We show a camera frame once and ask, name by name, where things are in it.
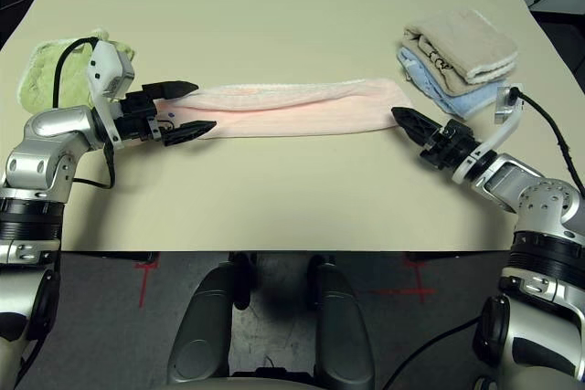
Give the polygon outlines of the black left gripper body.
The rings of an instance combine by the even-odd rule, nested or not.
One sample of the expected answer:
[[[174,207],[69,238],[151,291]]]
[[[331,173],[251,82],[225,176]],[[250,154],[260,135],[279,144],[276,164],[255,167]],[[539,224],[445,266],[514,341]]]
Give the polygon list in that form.
[[[129,92],[119,100],[122,115],[114,120],[122,141],[161,141],[162,129],[156,120],[156,100],[163,99],[162,90],[139,90]]]

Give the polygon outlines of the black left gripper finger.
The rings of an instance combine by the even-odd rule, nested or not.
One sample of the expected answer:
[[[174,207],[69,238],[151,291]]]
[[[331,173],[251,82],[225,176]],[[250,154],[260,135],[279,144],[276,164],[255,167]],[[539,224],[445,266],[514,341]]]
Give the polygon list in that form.
[[[215,121],[191,121],[183,123],[177,128],[162,128],[160,130],[161,142],[165,147],[190,142],[207,134],[216,125],[217,123]]]
[[[153,100],[180,99],[198,89],[197,84],[183,80],[163,81],[142,86],[143,92]]]

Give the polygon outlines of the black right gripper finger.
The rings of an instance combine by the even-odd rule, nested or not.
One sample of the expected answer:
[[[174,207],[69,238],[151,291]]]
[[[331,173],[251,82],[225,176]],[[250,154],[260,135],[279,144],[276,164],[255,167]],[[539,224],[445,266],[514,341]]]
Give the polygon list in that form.
[[[407,135],[433,135],[441,125],[419,111],[407,107],[393,107],[392,116]]]
[[[418,146],[424,146],[433,135],[433,121],[421,118],[406,118],[398,120],[398,125]]]

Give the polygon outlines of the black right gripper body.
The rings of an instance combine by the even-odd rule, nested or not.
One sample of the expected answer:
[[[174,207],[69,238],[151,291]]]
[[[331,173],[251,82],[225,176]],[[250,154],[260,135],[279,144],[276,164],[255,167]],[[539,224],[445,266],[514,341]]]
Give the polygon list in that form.
[[[420,158],[439,170],[454,170],[475,148],[473,130],[451,119],[426,141]]]

